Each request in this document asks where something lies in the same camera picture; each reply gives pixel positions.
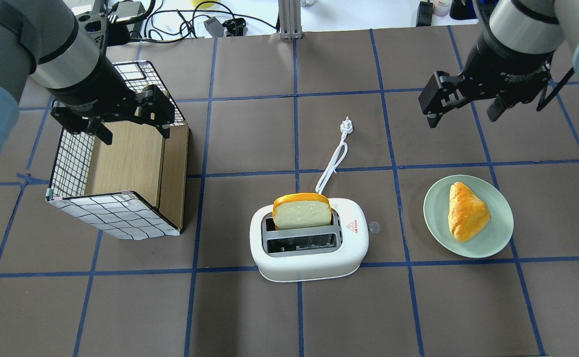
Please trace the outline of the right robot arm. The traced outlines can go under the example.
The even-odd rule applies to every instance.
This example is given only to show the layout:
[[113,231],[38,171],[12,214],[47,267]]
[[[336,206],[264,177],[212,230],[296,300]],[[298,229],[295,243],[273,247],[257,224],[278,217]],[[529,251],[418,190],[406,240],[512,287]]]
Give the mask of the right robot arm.
[[482,34],[458,75],[435,72],[419,95],[422,113],[435,128],[443,115],[476,100],[492,100],[496,121],[516,104],[547,106],[560,88],[546,91],[553,54],[563,42],[573,53],[569,75],[579,77],[579,0],[476,0]]

